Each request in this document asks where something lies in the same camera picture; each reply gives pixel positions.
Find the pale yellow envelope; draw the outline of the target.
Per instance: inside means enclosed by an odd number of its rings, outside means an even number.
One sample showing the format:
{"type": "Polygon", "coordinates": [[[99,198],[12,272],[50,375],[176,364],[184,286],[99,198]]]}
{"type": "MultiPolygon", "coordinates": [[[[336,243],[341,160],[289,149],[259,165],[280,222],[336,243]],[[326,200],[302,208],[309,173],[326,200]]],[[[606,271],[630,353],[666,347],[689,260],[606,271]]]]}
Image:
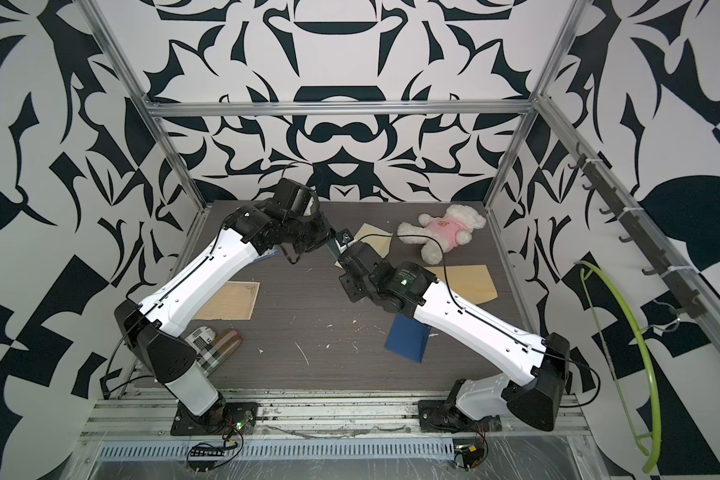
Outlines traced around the pale yellow envelope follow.
{"type": "Polygon", "coordinates": [[[353,236],[354,241],[352,243],[357,240],[367,243],[381,257],[386,257],[390,252],[393,237],[390,232],[384,231],[368,223],[364,223],[359,230],[353,234],[353,236]]]}

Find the light blue envelope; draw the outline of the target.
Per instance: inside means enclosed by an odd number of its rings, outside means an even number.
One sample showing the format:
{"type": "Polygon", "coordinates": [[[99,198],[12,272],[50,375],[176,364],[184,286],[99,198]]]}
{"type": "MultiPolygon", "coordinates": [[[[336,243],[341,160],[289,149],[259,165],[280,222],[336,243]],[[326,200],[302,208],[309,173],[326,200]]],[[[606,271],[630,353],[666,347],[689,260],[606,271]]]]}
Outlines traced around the light blue envelope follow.
{"type": "Polygon", "coordinates": [[[331,233],[331,238],[327,241],[326,246],[328,247],[331,254],[338,259],[340,255],[345,250],[345,246],[341,243],[340,239],[337,237],[336,232],[331,233]]]}

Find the white letter paper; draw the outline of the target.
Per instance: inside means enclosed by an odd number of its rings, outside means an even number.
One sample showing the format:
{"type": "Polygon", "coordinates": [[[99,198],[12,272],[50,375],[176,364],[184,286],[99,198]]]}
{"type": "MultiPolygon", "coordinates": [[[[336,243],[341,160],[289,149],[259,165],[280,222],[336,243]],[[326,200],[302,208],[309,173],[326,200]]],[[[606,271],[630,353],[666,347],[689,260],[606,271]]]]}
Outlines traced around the white letter paper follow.
{"type": "Polygon", "coordinates": [[[273,258],[275,256],[278,256],[280,254],[280,251],[277,247],[274,247],[272,249],[267,250],[264,252],[261,256],[257,258],[257,261],[264,261],[270,258],[273,258]]]}

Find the cream letter paper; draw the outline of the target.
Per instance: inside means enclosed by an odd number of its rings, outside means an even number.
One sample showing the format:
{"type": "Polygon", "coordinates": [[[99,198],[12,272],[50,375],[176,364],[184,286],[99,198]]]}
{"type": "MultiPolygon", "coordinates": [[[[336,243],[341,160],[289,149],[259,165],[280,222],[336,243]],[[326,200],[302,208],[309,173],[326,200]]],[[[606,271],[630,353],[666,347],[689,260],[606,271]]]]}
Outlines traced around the cream letter paper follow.
{"type": "Polygon", "coordinates": [[[195,314],[196,320],[248,321],[259,293],[258,282],[226,282],[195,314]]]}

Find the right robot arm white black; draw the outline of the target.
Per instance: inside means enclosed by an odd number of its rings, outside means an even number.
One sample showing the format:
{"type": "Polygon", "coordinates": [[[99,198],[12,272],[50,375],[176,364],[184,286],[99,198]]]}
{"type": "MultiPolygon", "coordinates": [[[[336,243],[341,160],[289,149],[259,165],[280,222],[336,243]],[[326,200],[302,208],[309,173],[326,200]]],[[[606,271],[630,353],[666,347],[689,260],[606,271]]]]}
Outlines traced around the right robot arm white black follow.
{"type": "Polygon", "coordinates": [[[500,375],[455,382],[443,402],[422,402],[427,431],[476,431],[484,419],[507,411],[526,425],[555,427],[569,376],[570,344],[562,336],[526,332],[452,292],[445,281],[414,262],[392,265],[356,241],[329,249],[344,273],[339,280],[351,302],[363,298],[390,313],[433,327],[487,359],[500,375]]]}

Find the tan yellow envelope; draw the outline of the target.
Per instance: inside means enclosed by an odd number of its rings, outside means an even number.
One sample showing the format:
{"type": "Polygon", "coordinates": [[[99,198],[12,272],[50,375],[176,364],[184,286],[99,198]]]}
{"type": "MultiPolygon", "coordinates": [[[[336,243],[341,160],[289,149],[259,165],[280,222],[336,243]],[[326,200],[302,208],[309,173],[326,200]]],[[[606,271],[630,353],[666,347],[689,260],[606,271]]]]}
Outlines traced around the tan yellow envelope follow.
{"type": "Polygon", "coordinates": [[[428,267],[440,280],[448,276],[454,294],[464,300],[481,305],[498,298],[498,292],[486,265],[428,267]]]}

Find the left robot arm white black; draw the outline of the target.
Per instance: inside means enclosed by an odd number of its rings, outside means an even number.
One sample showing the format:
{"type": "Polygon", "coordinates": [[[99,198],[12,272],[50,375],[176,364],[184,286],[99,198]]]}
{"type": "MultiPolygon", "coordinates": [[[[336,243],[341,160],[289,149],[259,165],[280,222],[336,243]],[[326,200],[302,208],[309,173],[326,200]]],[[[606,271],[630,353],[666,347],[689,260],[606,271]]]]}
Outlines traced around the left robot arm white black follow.
{"type": "Polygon", "coordinates": [[[123,344],[194,417],[212,421],[224,401],[183,334],[200,308],[236,273],[285,245],[295,264],[333,237],[315,190],[282,179],[272,198],[244,205],[221,222],[214,239],[155,293],[115,310],[123,344]]]}

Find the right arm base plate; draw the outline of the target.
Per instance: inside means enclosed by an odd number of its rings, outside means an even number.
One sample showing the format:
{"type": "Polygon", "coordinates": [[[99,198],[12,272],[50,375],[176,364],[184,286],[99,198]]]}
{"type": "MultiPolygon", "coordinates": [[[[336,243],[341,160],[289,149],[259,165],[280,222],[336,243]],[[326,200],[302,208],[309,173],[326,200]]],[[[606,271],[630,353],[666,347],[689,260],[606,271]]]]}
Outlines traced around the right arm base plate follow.
{"type": "Polygon", "coordinates": [[[503,425],[498,415],[473,420],[444,400],[421,400],[417,404],[420,429],[435,433],[494,433],[503,425]]]}

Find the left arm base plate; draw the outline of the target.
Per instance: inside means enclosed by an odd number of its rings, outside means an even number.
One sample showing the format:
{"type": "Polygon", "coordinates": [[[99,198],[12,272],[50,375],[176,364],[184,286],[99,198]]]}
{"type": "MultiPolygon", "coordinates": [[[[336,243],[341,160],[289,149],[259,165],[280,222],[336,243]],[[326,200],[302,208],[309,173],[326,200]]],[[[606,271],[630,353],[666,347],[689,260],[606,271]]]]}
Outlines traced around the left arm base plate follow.
{"type": "Polygon", "coordinates": [[[208,412],[197,416],[181,402],[170,429],[170,435],[188,437],[200,435],[224,435],[233,429],[241,433],[251,433],[256,425],[260,404],[257,402],[217,401],[208,412]]]}

